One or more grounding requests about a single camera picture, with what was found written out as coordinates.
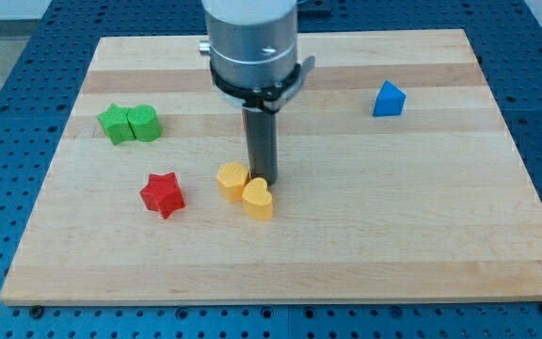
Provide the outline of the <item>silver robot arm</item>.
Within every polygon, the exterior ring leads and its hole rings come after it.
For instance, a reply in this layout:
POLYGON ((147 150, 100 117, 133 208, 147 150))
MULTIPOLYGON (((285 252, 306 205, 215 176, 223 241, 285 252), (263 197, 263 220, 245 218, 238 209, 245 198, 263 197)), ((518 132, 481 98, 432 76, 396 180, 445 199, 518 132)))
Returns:
POLYGON ((298 60, 296 0, 202 0, 215 87, 228 102, 274 114, 290 102, 315 67, 298 60))

